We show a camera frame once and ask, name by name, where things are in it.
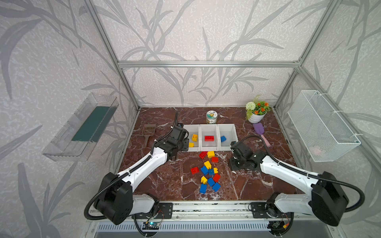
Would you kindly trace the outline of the long red lego brick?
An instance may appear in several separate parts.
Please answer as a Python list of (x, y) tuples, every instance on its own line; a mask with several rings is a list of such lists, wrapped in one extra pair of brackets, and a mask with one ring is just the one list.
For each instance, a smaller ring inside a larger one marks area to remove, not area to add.
[(203, 152), (201, 152), (201, 153), (199, 154), (199, 157), (200, 157), (201, 159), (204, 159), (204, 158), (207, 156), (207, 154), (208, 154), (207, 151), (203, 151)]

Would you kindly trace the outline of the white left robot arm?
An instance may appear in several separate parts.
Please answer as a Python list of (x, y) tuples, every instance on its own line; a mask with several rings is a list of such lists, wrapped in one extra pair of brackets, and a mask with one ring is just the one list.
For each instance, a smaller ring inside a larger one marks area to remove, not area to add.
[(98, 192), (84, 208), (84, 217), (91, 221), (108, 219), (119, 225), (137, 214), (156, 216), (159, 200), (153, 195), (134, 192), (154, 170), (176, 158), (178, 152), (188, 151), (188, 136), (184, 125), (175, 118), (170, 131), (154, 141), (149, 153), (129, 168), (117, 174), (109, 172), (102, 179)]

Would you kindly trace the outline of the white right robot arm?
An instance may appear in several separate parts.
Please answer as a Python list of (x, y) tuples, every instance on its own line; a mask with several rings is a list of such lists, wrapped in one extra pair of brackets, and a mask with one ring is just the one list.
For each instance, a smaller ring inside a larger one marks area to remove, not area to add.
[(275, 158), (267, 146), (254, 152), (243, 140), (233, 141), (229, 161), (232, 171), (249, 170), (276, 177), (302, 191), (302, 194), (275, 193), (267, 201), (270, 211), (314, 215), (327, 225), (337, 227), (344, 213), (361, 207), (365, 193), (352, 184), (338, 181), (328, 172), (318, 174)]

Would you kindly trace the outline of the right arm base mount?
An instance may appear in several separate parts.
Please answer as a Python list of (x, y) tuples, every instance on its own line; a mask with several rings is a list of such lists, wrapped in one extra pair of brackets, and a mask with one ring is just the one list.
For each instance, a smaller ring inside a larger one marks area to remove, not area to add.
[(272, 202), (251, 202), (248, 210), (252, 213), (253, 218), (291, 219), (294, 216), (293, 213), (282, 213)]

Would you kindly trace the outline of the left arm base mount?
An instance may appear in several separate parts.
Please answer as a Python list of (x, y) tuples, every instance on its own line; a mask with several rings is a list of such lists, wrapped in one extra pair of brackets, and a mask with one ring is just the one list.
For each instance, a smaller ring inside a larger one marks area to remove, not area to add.
[(160, 202), (154, 204), (148, 213), (137, 214), (138, 219), (171, 219), (173, 214), (173, 203)]

